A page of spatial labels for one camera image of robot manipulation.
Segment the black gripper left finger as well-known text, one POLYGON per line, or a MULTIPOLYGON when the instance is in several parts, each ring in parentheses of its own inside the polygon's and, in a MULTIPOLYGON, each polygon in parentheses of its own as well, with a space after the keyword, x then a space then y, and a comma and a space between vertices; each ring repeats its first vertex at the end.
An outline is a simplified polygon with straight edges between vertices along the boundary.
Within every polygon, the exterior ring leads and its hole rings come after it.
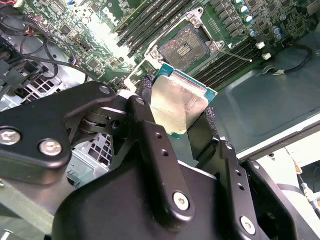
POLYGON ((159 200, 164 221, 186 225, 196 207, 165 129, 155 123, 149 104, 134 95, 121 99, 99 82, 89 82, 6 110, 0 114, 5 137, 0 146, 2 177, 47 185, 59 180, 72 148, 98 133, 109 134, 115 171, 139 162, 159 200))

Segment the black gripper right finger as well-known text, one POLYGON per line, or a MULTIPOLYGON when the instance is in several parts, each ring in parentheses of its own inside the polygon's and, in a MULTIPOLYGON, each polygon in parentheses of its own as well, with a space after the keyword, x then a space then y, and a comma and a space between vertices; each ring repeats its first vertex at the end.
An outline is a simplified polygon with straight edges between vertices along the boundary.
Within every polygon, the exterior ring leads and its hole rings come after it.
POLYGON ((221 139, 215 113, 207 108, 188 129, 198 168, 217 179, 217 218, 228 240, 311 240, 313 230, 265 170, 240 161, 221 139))

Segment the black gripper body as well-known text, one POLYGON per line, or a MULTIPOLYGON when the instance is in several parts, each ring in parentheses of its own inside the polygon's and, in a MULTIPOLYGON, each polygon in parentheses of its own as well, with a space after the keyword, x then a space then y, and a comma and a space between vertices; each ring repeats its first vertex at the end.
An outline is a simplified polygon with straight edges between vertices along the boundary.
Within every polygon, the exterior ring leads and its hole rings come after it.
POLYGON ((234 240, 221 187, 184 163, 180 169, 196 206, 182 229, 166 223, 147 172, 134 161, 70 194, 57 210, 54 240, 234 240))

